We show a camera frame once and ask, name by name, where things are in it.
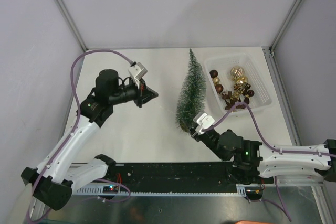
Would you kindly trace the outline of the small green bottlebrush christmas tree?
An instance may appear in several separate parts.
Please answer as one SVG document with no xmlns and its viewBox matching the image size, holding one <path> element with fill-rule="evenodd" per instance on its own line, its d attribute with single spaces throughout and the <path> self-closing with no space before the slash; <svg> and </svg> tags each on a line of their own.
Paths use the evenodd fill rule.
<svg viewBox="0 0 336 224">
<path fill-rule="evenodd" d="M 193 126 L 193 118 L 205 109 L 206 78 L 201 64 L 193 50 L 189 49 L 188 71 L 182 83 L 176 108 L 176 124 L 188 132 Z"/>
</svg>

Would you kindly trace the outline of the white perforated plastic basket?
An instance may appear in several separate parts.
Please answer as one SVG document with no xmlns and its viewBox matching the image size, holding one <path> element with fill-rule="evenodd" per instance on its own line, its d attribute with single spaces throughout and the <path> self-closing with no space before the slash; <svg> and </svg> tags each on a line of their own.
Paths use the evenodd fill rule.
<svg viewBox="0 0 336 224">
<path fill-rule="evenodd" d="M 246 102 L 254 112 L 273 105 L 269 88 L 249 54 L 214 56 L 204 61 L 204 69 L 222 114 L 238 102 Z"/>
</svg>

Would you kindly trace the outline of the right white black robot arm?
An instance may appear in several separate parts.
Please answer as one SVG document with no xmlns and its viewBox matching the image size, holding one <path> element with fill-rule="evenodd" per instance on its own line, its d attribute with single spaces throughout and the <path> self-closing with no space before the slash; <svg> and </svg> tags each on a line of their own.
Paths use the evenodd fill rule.
<svg viewBox="0 0 336 224">
<path fill-rule="evenodd" d="M 215 130 L 189 134 L 202 142 L 221 161 L 231 163 L 227 175 L 238 183 L 251 184 L 259 178 L 277 176 L 321 177 L 335 181 L 335 140 L 311 146 L 272 146 L 260 141 L 246 140 L 232 130 L 219 134 Z"/>
</svg>

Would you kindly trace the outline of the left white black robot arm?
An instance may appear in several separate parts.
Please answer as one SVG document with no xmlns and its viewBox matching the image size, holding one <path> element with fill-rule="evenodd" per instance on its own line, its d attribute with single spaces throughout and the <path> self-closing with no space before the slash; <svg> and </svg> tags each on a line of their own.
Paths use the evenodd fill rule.
<svg viewBox="0 0 336 224">
<path fill-rule="evenodd" d="M 36 168 L 27 167 L 22 172 L 24 183 L 33 186 L 33 196 L 51 209 L 63 208 L 73 192 L 94 180 L 110 182 L 115 178 L 116 162 L 104 154 L 72 172 L 69 168 L 85 143 L 113 114 L 115 105 L 134 101 L 140 108 L 158 97 L 143 80 L 145 68 L 134 65 L 128 72 L 129 83 L 124 84 L 117 71 L 102 70 L 95 87 L 80 104 L 73 126 Z"/>
</svg>

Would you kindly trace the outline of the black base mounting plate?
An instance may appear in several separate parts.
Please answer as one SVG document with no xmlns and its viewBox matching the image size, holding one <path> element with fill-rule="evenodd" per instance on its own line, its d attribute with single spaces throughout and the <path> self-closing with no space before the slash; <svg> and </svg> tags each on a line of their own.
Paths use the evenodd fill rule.
<svg viewBox="0 0 336 224">
<path fill-rule="evenodd" d="M 129 189 L 206 189 L 222 184 L 273 184 L 272 178 L 261 178 L 259 172 L 241 170 L 231 162 L 196 163 L 116 163 L 108 167 L 103 179 L 121 182 Z"/>
</svg>

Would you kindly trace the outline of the brown ribbon bow ornaments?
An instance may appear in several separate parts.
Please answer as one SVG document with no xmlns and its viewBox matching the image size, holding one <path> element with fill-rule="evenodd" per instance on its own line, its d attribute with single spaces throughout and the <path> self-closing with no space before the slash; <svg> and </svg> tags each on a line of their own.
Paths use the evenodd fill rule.
<svg viewBox="0 0 336 224">
<path fill-rule="evenodd" d="M 222 93 L 222 100 L 225 102 L 224 109 L 231 109 L 236 103 L 243 102 L 247 105 L 250 104 L 250 97 L 248 94 L 243 94 L 239 92 L 232 93 L 231 91 Z"/>
</svg>

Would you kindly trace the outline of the dark brown bauble lower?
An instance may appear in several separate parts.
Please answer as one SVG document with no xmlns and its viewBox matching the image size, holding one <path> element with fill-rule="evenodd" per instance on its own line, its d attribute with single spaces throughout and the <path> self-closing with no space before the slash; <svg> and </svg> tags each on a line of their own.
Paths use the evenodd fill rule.
<svg viewBox="0 0 336 224">
<path fill-rule="evenodd" d="M 221 94 L 224 91 L 224 87 L 221 84 L 215 85 L 215 90 L 218 94 Z"/>
</svg>

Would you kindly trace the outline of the small gold glitter bauble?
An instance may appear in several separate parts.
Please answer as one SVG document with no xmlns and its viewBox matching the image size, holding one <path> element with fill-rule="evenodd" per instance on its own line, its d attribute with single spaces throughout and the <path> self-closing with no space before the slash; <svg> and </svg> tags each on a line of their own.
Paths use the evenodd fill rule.
<svg viewBox="0 0 336 224">
<path fill-rule="evenodd" d="M 220 78 L 219 78 L 219 77 L 214 77 L 214 78 L 212 79 L 212 81 L 213 81 L 213 84 L 214 84 L 214 85 L 218 85 L 218 84 L 220 84 Z"/>
</svg>

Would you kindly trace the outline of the pine cone ornament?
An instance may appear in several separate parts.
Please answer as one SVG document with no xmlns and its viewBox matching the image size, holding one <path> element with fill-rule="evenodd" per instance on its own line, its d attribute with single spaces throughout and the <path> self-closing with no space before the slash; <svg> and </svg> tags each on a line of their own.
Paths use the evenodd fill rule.
<svg viewBox="0 0 336 224">
<path fill-rule="evenodd" d="M 244 83 L 243 85 L 235 84 L 234 92 L 242 94 L 242 95 L 246 95 L 250 88 L 251 88 L 251 85 L 249 83 Z"/>
</svg>

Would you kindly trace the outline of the small dark brown bauble right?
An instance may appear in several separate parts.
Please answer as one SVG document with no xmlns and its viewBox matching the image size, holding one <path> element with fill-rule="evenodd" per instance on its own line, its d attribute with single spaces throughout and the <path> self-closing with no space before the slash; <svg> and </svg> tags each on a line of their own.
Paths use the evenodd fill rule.
<svg viewBox="0 0 336 224">
<path fill-rule="evenodd" d="M 247 95 L 248 95 L 249 97 L 253 97 L 253 96 L 255 95 L 254 90 L 248 90 Z"/>
</svg>

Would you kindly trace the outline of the gold bauble cluster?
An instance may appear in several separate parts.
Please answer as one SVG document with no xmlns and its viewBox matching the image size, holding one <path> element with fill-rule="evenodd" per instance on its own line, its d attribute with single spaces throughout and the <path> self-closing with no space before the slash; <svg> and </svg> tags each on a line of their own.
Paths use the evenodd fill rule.
<svg viewBox="0 0 336 224">
<path fill-rule="evenodd" d="M 248 83 L 248 78 L 246 76 L 243 76 L 241 78 L 238 78 L 235 83 L 238 85 L 243 85 L 244 83 Z"/>
</svg>

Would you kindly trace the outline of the large gold striped bauble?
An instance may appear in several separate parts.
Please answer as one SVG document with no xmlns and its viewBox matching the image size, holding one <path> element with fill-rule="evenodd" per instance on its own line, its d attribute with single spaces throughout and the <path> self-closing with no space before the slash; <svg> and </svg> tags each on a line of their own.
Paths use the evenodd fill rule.
<svg viewBox="0 0 336 224">
<path fill-rule="evenodd" d="M 230 76 L 232 77 L 233 80 L 238 80 L 245 75 L 245 70 L 241 66 L 234 66 L 230 70 Z"/>
</svg>

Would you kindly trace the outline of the left aluminium frame post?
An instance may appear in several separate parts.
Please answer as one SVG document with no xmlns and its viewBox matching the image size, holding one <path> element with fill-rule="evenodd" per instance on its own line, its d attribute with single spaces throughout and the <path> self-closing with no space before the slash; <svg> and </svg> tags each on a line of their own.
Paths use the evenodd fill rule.
<svg viewBox="0 0 336 224">
<path fill-rule="evenodd" d="M 88 48 L 79 32 L 78 27 L 76 26 L 64 0 L 54 0 L 57 8 L 59 9 L 65 23 L 67 24 L 70 32 L 72 33 L 72 35 L 74 36 L 78 46 L 81 48 L 81 50 L 83 52 L 87 51 Z"/>
</svg>

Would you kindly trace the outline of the aluminium frame post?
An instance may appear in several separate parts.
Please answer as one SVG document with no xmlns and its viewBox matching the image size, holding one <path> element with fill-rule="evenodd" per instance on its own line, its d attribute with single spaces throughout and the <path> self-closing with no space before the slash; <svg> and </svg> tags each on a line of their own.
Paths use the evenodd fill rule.
<svg viewBox="0 0 336 224">
<path fill-rule="evenodd" d="M 70 32 L 72 33 L 72 35 L 74 36 L 78 46 L 81 48 L 81 50 L 83 52 L 87 51 L 88 48 L 79 32 L 78 27 L 76 26 L 64 0 L 54 0 L 57 8 L 59 9 L 65 23 L 67 24 Z"/>
<path fill-rule="evenodd" d="M 271 52 L 274 52 L 275 49 L 277 48 L 278 44 L 280 43 L 281 39 L 283 36 L 286 34 L 289 26 L 293 22 L 295 16 L 297 15 L 300 7 L 304 3 L 305 0 L 294 0 L 293 3 L 291 4 L 283 22 L 281 23 L 280 28 L 278 29 L 271 45 L 269 46 L 269 50 Z"/>
</svg>

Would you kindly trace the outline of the right aluminium frame post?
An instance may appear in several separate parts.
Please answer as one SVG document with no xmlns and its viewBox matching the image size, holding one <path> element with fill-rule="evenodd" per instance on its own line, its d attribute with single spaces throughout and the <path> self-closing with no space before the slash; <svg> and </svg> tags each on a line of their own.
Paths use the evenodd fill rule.
<svg viewBox="0 0 336 224">
<path fill-rule="evenodd" d="M 294 0 L 293 3 L 291 4 L 283 22 L 281 23 L 280 28 L 278 29 L 271 45 L 269 46 L 269 50 L 271 52 L 274 52 L 275 49 L 277 48 L 278 44 L 280 43 L 281 39 L 283 36 L 286 34 L 289 26 L 293 22 L 295 16 L 297 15 L 300 7 L 304 3 L 305 0 Z"/>
</svg>

